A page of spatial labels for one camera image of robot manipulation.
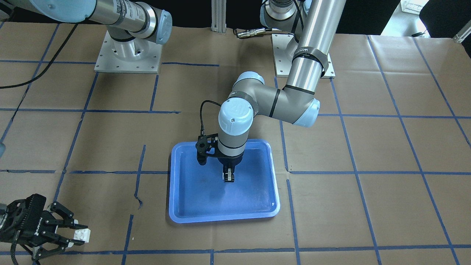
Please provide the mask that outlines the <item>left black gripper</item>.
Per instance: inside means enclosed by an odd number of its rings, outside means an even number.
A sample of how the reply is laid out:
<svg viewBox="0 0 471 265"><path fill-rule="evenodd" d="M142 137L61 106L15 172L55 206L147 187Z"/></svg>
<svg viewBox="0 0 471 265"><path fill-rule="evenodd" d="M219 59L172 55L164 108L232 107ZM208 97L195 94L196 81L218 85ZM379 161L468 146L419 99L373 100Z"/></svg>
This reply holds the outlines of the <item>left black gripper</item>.
<svg viewBox="0 0 471 265"><path fill-rule="evenodd" d="M224 182L234 182L235 167L242 161L243 154L237 156L227 156L224 154L217 154L215 157L223 165L223 180Z"/></svg>

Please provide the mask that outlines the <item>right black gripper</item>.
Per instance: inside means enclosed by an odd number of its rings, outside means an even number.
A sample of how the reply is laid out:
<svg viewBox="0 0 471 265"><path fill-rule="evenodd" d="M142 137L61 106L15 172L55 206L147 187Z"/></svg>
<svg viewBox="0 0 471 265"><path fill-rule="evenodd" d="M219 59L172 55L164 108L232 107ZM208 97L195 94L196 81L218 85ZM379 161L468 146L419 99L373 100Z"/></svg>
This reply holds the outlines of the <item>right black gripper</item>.
<svg viewBox="0 0 471 265"><path fill-rule="evenodd" d="M86 240L56 236L56 225L74 230L87 229L74 219L74 213L57 201L47 208L46 197L32 194L24 199L17 199L10 204L1 204L1 242L10 245L9 254L15 254L21 246L32 260L37 262L65 252L74 245L84 245ZM52 244L54 248L46 249L44 244Z"/></svg>

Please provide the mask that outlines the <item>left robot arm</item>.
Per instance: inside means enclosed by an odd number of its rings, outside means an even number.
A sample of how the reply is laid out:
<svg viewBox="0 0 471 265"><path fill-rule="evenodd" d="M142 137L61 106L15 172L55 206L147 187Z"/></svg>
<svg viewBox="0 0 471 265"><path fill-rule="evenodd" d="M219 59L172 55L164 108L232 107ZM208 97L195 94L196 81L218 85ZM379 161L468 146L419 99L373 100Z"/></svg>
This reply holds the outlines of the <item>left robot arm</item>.
<svg viewBox="0 0 471 265"><path fill-rule="evenodd" d="M315 98L321 78L333 70L329 50L342 16L344 0L264 0L262 25L274 30L272 37L276 76L286 77L283 88L265 84L252 71L235 81L219 110L219 132L200 136L197 159L222 163L225 182L234 181L235 167L242 161L249 130L257 115L269 116L297 126L313 126L320 109Z"/></svg>

